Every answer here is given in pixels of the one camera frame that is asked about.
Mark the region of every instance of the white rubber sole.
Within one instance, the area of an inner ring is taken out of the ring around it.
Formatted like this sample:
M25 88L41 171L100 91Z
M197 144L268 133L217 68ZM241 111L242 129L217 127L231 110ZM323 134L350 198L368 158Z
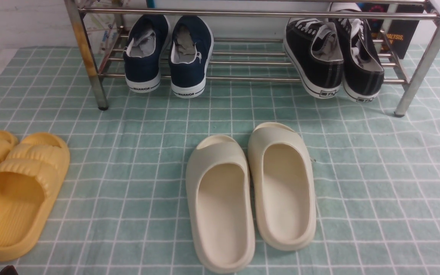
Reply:
M331 99L335 96L335 94L337 94L337 92L339 92L340 85L327 89L323 87L318 87L307 78L307 75L303 71L302 66L296 59L295 54L293 54L290 46L288 45L288 42L286 41L286 32L285 37L283 38L283 47L285 48L287 56L291 59L293 65L295 65L295 68L298 71L298 74L300 75L300 78L302 80L303 87L309 93L309 95L316 97L317 99Z
M131 92L136 92L138 94L145 94L147 92L152 92L153 90L157 89L160 85L160 80L161 80L161 73L160 73L160 58L162 56L162 54L164 54L164 51L169 47L169 45L171 44L171 38L173 37L172 35L172 30L171 30L171 23L169 23L169 20L167 19L166 16L164 16L164 18L166 19L167 22L167 28L169 30L169 33L167 34L166 37L166 41L164 42L164 45L162 46L161 52L160 52L160 56L159 56L159 72L157 73L157 75L149 81L146 82L133 82L131 80L128 80L127 77L125 77L125 80L127 81L127 85L130 88Z
M160 84L160 70L159 73L157 73L157 76L155 76L152 80L146 81L146 82L133 82L125 78L127 81L127 85L130 88L131 92L136 92L138 94L145 94L147 92L152 92L153 90L157 89Z
M192 87L178 87L171 82L171 89L175 96L181 99L192 99L193 97L197 97L205 91L206 86L206 77L203 80Z
M356 93L353 89L351 89L351 87L349 87L349 84L347 84L345 75L342 77L342 83L344 85L344 90L346 91L346 94L349 96L349 99L357 103L371 102L379 94L379 91L376 94L372 94L372 95L361 95Z
M213 39L213 32L210 29L210 26L208 26L208 24L205 21L203 22L205 23L206 28L208 28L208 31L210 32L210 37L212 38L210 50L208 51L208 58L206 59L206 64L205 64L205 72L204 72L205 76L203 77L203 80L201 80L199 84L194 85L192 87L178 87L174 85L174 83L171 81L171 89L173 90L174 95L181 99L192 99L193 97L197 97L201 95L205 90L206 70L208 70L208 64L210 64L210 59L212 58L214 39Z

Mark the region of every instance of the metal shoe rack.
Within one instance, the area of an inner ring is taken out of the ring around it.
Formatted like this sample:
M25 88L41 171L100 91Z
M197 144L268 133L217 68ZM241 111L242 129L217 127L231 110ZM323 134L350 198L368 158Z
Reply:
M395 110L396 117L405 115L410 103L416 95L425 75L432 65L436 55L440 50L440 11L434 5L435 0L323 0L324 2L368 2L390 4L388 12L386 13L340 13L340 12L267 12L267 11L222 11L222 10L190 10L190 9L130 9L121 7L120 0L112 0L110 7L91 7L83 1L84 6L79 6L77 0L64 0L69 14L72 28L74 30L79 49L81 51L82 59L91 82L91 88L96 97L98 108L100 110L108 109L108 102L102 85L102 80L105 77L124 78L123 73L108 73L110 63L114 61L123 61L122 52L124 43L128 38L128 32L123 24L123 14L163 14L163 15L197 15L197 16L221 16L221 17L299 17L299 18L360 18L360 19L384 19L382 31L379 39L374 40L377 49L381 48L382 44L388 45L390 52L381 53L379 57L383 67L393 68L396 73L396 78L386 78L385 84L402 85L404 94L398 103ZM283 0L290 2L304 2L307 0ZM396 13L397 5L423 5L426 13ZM114 14L115 22L118 28L118 35L111 43L110 49L105 51L105 57L99 66L96 65L89 38L84 26L84 16L89 13L104 13ZM400 20L431 20L436 28L434 34L419 62L414 74L409 77L405 73L400 59L386 37L385 30L389 27L392 19ZM239 38L216 38L215 42L240 42L240 43L273 43L283 42L281 39L239 39ZM227 65L227 66L292 66L290 62L286 61L241 61L228 60L225 57L286 57L284 52L248 52L248 51L214 51L213 57L223 57L221 59L212 59L210 64L213 65ZM168 75L163 75L163 78L170 78ZM215 76L208 75L209 80L217 81L264 81L264 82L300 82L298 78L283 78L283 77L242 77L242 76Z

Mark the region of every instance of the black sneaker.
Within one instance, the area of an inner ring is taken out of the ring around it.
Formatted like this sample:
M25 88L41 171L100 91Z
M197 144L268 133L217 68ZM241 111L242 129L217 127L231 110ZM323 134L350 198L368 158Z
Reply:
M129 33L123 51L125 79L133 92L150 92L160 84L160 56L169 44L169 21L164 15L141 16Z
M212 52L213 33L208 25L198 16L181 17L169 53L171 89L176 96L191 99L204 91Z
M329 11L360 12L356 3L331 3ZM352 101L370 102L377 97L384 69L364 19L329 19L335 23L344 56L344 89Z
M286 25L283 45L310 95L329 99L337 94L344 59L333 23L292 18Z

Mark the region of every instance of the green checkered mat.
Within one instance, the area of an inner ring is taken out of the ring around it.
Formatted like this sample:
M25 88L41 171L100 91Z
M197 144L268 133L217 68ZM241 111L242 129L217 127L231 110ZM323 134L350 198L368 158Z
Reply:
M270 45L219 45L271 50ZM405 65L423 54L411 47ZM122 70L122 64L111 70ZM296 76L293 68L212 68L215 74ZM384 85L368 104L316 100L300 84L209 82L178 99L105 79L102 112L76 48L21 49L0 77L0 129L20 139L49 131L71 165L38 244L13 264L22 275L206 275L192 243L185 164L202 139L246 148L259 123L298 131L313 159L317 233L297 252L257 235L242 275L440 274L440 53L407 116L403 90Z

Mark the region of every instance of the dark shoe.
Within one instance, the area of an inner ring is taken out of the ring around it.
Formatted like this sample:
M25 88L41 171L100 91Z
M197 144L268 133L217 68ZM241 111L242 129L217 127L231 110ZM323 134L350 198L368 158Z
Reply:
M329 11L361 12L356 3L331 3ZM384 79L365 19L329 19L335 23L344 55L344 89L352 101L370 102L377 97Z
M170 29L164 15L143 15L133 25L123 52L125 79L133 92L145 93L159 87L160 56L171 39Z
M213 33L205 21L198 16L181 17L169 53L171 88L176 96L191 99L204 91L212 52Z
M14 266L9 265L1 270L0 275L18 275L18 272L16 272Z
M290 19L283 45L307 92L318 99L334 97L344 64L335 25L315 18Z

